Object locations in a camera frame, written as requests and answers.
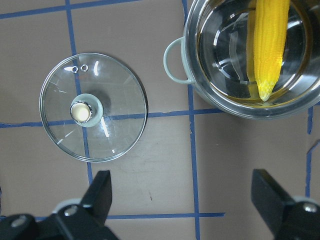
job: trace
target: gray floor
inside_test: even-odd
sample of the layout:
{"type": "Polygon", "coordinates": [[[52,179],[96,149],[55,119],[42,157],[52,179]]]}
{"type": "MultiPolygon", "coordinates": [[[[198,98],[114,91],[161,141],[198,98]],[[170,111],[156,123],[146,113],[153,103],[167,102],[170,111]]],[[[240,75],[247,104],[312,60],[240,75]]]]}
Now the gray floor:
{"type": "MultiPolygon", "coordinates": [[[[271,240],[250,200],[254,168],[268,170],[293,196],[304,196],[310,186],[311,197],[320,200],[320,176],[315,174],[320,147],[308,153],[320,137],[319,106],[273,121],[207,113],[190,122],[189,97],[195,110],[212,106],[164,71],[163,53],[183,28],[181,0],[2,0],[2,215],[45,217],[59,202],[80,198],[88,188],[87,163],[51,142],[38,109],[51,69],[85,52],[114,56],[133,69],[145,87],[149,113],[186,113],[149,117],[128,153],[90,165],[93,176],[111,170],[113,203],[106,224],[120,239],[271,240]],[[310,185],[307,159],[312,159],[310,185]]],[[[184,78],[179,55],[175,49],[170,64],[184,78]]]]}

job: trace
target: yellow corn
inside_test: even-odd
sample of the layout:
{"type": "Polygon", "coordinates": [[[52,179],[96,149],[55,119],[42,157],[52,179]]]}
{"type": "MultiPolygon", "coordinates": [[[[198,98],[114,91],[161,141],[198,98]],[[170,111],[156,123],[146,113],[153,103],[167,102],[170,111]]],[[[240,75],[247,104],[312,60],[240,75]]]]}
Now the yellow corn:
{"type": "Polygon", "coordinates": [[[290,0],[257,0],[253,39],[254,77],[265,102],[279,80],[290,0]]]}

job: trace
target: corn cob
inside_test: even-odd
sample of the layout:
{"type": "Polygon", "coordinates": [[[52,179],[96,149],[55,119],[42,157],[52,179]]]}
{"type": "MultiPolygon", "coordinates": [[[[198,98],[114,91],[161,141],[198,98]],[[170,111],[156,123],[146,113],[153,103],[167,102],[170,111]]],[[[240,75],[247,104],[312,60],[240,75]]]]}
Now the corn cob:
{"type": "Polygon", "coordinates": [[[253,39],[254,77],[265,102],[279,80],[290,0],[257,0],[253,39]]]}

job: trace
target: cooking pot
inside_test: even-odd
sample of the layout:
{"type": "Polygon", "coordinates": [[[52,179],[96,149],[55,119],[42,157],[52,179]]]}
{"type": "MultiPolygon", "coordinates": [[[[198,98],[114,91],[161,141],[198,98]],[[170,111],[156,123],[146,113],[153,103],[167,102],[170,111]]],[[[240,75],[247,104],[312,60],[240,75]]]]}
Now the cooking pot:
{"type": "Polygon", "coordinates": [[[320,3],[290,2],[281,73],[270,98],[259,98],[255,81],[247,75],[248,15],[254,0],[195,0],[183,37],[165,50],[167,75],[193,85],[209,104],[247,119],[288,117],[320,101],[320,3]],[[187,79],[170,71],[168,56],[181,45],[187,79]]]}

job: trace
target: pot rim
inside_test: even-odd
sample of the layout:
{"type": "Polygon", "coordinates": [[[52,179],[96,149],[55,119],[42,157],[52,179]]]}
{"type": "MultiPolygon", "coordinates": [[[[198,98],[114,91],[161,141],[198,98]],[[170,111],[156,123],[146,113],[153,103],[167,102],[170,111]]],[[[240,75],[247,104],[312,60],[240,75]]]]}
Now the pot rim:
{"type": "Polygon", "coordinates": [[[193,79],[194,86],[204,94],[214,105],[224,112],[247,119],[279,119],[289,117],[305,111],[320,101],[320,77],[299,97],[275,106],[253,107],[233,101],[211,87],[206,75],[202,71],[198,56],[198,26],[201,16],[210,0],[193,1],[187,17],[181,44],[181,56],[185,58],[184,68],[189,78],[193,79]]]}

